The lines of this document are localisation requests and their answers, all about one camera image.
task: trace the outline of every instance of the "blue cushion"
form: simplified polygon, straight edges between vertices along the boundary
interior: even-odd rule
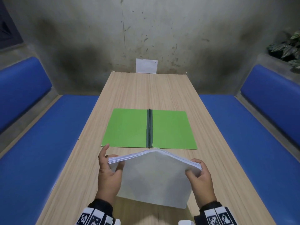
[[[300,146],[300,85],[256,65],[241,92]]]
[[[0,159],[1,224],[34,225],[98,96],[62,96]]]
[[[300,163],[233,96],[200,98],[275,223],[300,224]]]
[[[52,87],[40,61],[30,57],[0,71],[0,132]]]

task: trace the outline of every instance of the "person's left hand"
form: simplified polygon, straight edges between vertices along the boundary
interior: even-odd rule
[[[125,162],[119,162],[115,172],[112,172],[108,165],[108,158],[117,157],[118,155],[105,156],[109,147],[109,144],[105,145],[98,156],[100,169],[98,176],[98,191],[95,199],[102,199],[113,205],[121,187],[122,171]]]

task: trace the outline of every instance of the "gray wall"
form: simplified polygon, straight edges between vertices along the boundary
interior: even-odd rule
[[[60,94],[99,94],[111,70],[159,60],[199,93],[233,94],[300,0],[3,0]]]

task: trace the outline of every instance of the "table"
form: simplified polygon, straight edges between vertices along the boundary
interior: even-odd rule
[[[37,224],[76,223],[97,191],[98,154],[114,108],[186,111],[197,150],[170,149],[188,159],[205,161],[217,199],[239,224],[275,224],[186,75],[112,72],[40,215]],[[144,148],[112,147],[126,155]],[[193,193],[186,209],[118,198],[113,215],[129,225],[178,224],[199,214]]]

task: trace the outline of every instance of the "hand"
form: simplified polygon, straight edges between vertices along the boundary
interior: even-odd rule
[[[124,161],[119,162],[117,169],[113,172],[108,165],[108,158],[117,157],[118,155],[105,156],[109,147],[109,144],[105,145],[98,156],[100,169],[98,176],[98,191],[95,199],[102,199],[113,205],[121,187],[122,171],[125,163]]]
[[[190,170],[187,170],[185,172],[185,175],[189,179],[192,186],[197,205],[199,208],[201,208],[202,206],[212,201],[216,201],[217,198],[214,192],[214,187],[212,185],[212,176],[209,173],[205,163],[199,159],[192,159],[191,161],[200,163],[202,167],[202,171],[198,178]]]

